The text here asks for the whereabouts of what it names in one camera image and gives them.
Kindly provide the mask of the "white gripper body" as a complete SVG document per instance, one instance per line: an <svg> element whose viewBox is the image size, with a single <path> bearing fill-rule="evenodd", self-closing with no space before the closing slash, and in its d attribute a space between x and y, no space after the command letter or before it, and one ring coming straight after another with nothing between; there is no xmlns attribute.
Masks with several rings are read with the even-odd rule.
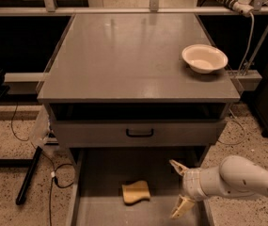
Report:
<svg viewBox="0 0 268 226"><path fill-rule="evenodd" d="M196 202L207 199L207 195L201 187L200 172L201 169L189 169L182 177L184 195Z"/></svg>

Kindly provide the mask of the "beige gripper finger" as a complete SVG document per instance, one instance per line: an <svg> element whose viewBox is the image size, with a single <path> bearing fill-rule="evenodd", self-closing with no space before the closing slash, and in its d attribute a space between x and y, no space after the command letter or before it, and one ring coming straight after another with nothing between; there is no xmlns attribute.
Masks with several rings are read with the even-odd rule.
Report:
<svg viewBox="0 0 268 226"><path fill-rule="evenodd" d="M180 176L183 176L185 172L188 171L187 167L173 159L171 159L169 163Z"/></svg>
<svg viewBox="0 0 268 226"><path fill-rule="evenodd" d="M189 210L191 210L194 205L195 201L190 199L189 197L180 195L177 199L177 202L174 206L174 208L171 211L171 218L180 218L182 217L185 213L187 213Z"/></svg>

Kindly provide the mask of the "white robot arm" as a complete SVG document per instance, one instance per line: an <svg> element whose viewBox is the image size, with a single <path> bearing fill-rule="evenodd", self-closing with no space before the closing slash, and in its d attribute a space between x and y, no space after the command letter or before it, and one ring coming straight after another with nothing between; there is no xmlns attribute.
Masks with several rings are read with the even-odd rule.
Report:
<svg viewBox="0 0 268 226"><path fill-rule="evenodd" d="M268 198L268 170L244 157L230 155L218 166L207 169L189 169L173 159L169 163L182 177L183 189L171 218L180 218L197 202L213 196L235 200Z"/></svg>

